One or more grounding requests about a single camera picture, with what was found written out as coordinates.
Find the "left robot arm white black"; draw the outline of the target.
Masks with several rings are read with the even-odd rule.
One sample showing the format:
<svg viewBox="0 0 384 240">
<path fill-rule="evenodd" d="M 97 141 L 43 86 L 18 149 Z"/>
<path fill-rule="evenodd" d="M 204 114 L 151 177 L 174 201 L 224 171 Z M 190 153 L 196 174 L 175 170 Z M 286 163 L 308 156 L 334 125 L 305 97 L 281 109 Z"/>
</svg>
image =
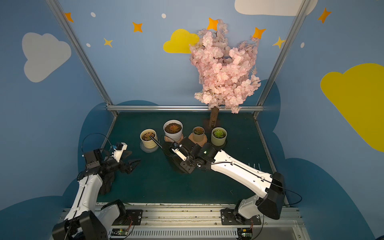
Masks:
<svg viewBox="0 0 384 240">
<path fill-rule="evenodd" d="M 107 240 L 113 225 L 128 224 L 124 230 L 130 235 L 139 224 L 139 214 L 127 212 L 121 200 L 104 205 L 95 214 L 97 198 L 100 192 L 107 192 L 114 180 L 115 171 L 130 174 L 141 162 L 140 159 L 123 162 L 126 145 L 121 144 L 112 155 L 103 158 L 102 150 L 96 149 L 84 153 L 86 168 L 78 175 L 79 189 L 73 205 L 65 219 L 52 230 L 55 240 Z"/>
</svg>

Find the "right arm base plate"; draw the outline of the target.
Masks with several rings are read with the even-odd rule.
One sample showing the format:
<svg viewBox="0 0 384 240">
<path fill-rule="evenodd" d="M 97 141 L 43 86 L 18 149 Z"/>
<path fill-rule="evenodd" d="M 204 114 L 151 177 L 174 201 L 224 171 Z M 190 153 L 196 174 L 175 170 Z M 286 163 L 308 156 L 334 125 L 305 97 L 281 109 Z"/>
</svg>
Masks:
<svg viewBox="0 0 384 240">
<path fill-rule="evenodd" d="M 251 219 L 246 219 L 242 215 L 238 214 L 235 210 L 225 208 L 220 210 L 222 225 L 224 226 L 240 226 L 240 225 L 256 225 L 262 224 L 260 215 L 256 215 Z"/>
</svg>

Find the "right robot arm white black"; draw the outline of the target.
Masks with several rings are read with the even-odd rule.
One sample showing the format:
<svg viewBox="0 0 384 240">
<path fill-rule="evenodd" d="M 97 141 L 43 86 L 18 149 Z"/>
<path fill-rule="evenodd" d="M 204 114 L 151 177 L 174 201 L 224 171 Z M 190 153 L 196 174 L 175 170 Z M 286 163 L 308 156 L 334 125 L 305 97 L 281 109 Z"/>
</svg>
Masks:
<svg viewBox="0 0 384 240">
<path fill-rule="evenodd" d="M 251 219 L 262 214 L 273 220 L 280 219 L 286 195 L 282 174 L 256 170 L 211 143 L 201 147 L 190 139 L 183 139 L 180 143 L 166 142 L 163 151 L 183 173 L 190 174 L 195 169 L 212 170 L 250 189 L 255 195 L 236 205 L 235 217 Z"/>
</svg>

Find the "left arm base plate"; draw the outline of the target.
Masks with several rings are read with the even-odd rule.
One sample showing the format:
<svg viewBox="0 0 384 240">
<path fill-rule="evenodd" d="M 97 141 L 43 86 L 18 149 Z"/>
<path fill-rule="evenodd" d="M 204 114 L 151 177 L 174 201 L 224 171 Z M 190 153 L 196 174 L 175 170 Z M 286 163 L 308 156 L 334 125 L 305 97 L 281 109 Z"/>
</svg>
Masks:
<svg viewBox="0 0 384 240">
<path fill-rule="evenodd" d="M 143 218 L 143 210 L 130 210 L 120 215 L 114 222 L 113 226 L 140 226 Z"/>
</svg>

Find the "dark green watering can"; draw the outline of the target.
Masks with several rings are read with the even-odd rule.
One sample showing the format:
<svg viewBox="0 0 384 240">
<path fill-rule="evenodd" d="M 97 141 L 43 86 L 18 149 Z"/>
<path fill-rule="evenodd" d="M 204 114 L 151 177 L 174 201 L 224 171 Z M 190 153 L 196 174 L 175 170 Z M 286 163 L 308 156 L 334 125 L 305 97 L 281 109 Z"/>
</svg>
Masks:
<svg viewBox="0 0 384 240">
<path fill-rule="evenodd" d="M 161 144 L 154 137 L 151 137 L 151 139 L 157 144 L 157 146 L 159 146 L 162 149 L 168 162 L 176 172 L 181 174 L 191 174 L 195 170 L 195 167 L 191 166 L 186 161 L 183 161 L 177 154 L 173 152 L 171 148 L 172 146 L 171 142 L 165 142 Z"/>
</svg>

